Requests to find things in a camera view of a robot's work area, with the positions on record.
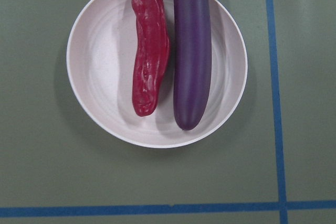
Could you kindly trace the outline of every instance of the eggplant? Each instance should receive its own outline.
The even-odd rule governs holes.
[[[208,0],[174,0],[174,116],[183,130],[196,127],[211,83],[211,24]]]

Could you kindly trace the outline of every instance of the white bowl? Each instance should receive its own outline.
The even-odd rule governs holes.
[[[164,0],[174,51],[174,5]],[[212,80],[199,125],[182,131],[173,112],[173,58],[159,103],[147,117],[132,106],[132,75],[137,47],[131,0],[91,0],[77,17],[67,46],[67,70],[83,109],[103,129],[135,145],[170,148],[194,143],[218,129],[236,109],[246,83],[247,56],[230,13],[209,0],[212,24]]]

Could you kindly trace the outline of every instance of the bowl rim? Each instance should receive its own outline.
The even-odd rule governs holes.
[[[245,90],[245,86],[246,86],[246,81],[247,81],[247,72],[248,72],[248,61],[247,61],[247,51],[246,51],[246,46],[245,46],[245,42],[244,42],[244,39],[243,39],[243,36],[242,36],[242,33],[237,25],[237,23],[235,22],[235,20],[233,19],[232,15],[228,12],[228,10],[224,7],[224,5],[222,5],[218,0],[213,0],[216,5],[218,5],[218,7],[220,7],[220,9],[222,9],[226,14],[227,16],[230,18],[230,20],[232,21],[232,23],[234,24],[237,32],[238,32],[238,35],[239,35],[239,38],[240,38],[240,41],[242,43],[242,46],[243,46],[243,51],[244,51],[244,60],[245,60],[245,72],[244,72],[244,80],[243,80],[243,85],[241,86],[241,89],[240,89],[240,93],[239,93],[239,96],[237,97],[236,99],[236,102],[234,104],[234,106],[232,107],[232,109],[230,110],[230,112],[226,115],[226,117],[224,117],[215,127],[213,127],[210,131],[207,131],[205,132],[204,134],[192,139],[192,140],[189,140],[189,141],[186,141],[186,142],[182,142],[182,143],[177,143],[177,144],[165,144],[165,145],[155,145],[155,144],[146,144],[146,143],[141,143],[141,142],[137,142],[135,140],[132,140],[132,139],[129,139],[127,137],[124,137],[114,131],[112,131],[111,129],[109,129],[108,127],[106,127],[105,125],[103,125],[92,113],[91,111],[87,108],[87,106],[85,105],[85,103],[82,101],[78,91],[77,91],[77,88],[76,88],[76,84],[75,84],[75,81],[73,80],[73,77],[72,77],[72,72],[71,72],[71,67],[70,67],[70,51],[71,51],[71,42],[72,42],[72,38],[74,36],[74,32],[76,30],[76,27],[82,17],[82,15],[86,12],[86,10],[89,8],[89,6],[96,0],[90,0],[85,6],[84,8],[81,10],[81,12],[78,14],[72,28],[71,28],[71,31],[70,31],[70,35],[69,35],[69,38],[68,38],[68,42],[67,42],[67,50],[66,50],[66,65],[67,65],[67,74],[68,74],[68,78],[69,78],[69,82],[70,82],[70,85],[71,85],[71,88],[75,94],[75,97],[77,99],[77,101],[79,102],[79,104],[82,106],[82,108],[85,110],[85,112],[91,117],[91,119],[93,119],[93,121],[98,124],[101,128],[103,128],[105,131],[107,131],[108,133],[110,133],[111,135],[125,141],[125,142],[128,142],[128,143],[131,143],[131,144],[134,144],[134,145],[137,145],[137,146],[142,146],[142,147],[147,147],[147,148],[176,148],[176,147],[182,147],[182,146],[185,146],[185,145],[189,145],[189,144],[192,144],[192,143],[195,143],[195,142],[198,142],[199,140],[211,135],[212,133],[214,133],[216,130],[218,130],[228,119],[229,117],[233,114],[233,112],[236,110],[240,100],[242,99],[242,96],[243,96],[243,93],[244,93],[244,90]]]

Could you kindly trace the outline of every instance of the blue tape line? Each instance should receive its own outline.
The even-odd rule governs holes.
[[[270,65],[271,65],[271,83],[272,83],[272,100],[273,100],[273,115],[274,115],[274,128],[275,128],[278,194],[280,205],[280,223],[287,224],[288,214],[287,214],[287,198],[286,198],[285,162],[283,157],[284,151],[282,142],[277,40],[275,31],[273,0],[266,0],[266,11],[268,22]]]
[[[194,214],[211,212],[278,211],[278,202],[236,204],[88,206],[88,207],[12,207],[0,208],[0,218]]]
[[[332,209],[336,208],[336,200],[291,201],[287,202],[288,210]]]

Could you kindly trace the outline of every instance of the red chili pepper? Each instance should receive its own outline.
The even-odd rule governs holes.
[[[132,102],[139,116],[154,112],[166,71],[170,41],[163,0],[132,0],[137,17],[138,48],[133,72]]]

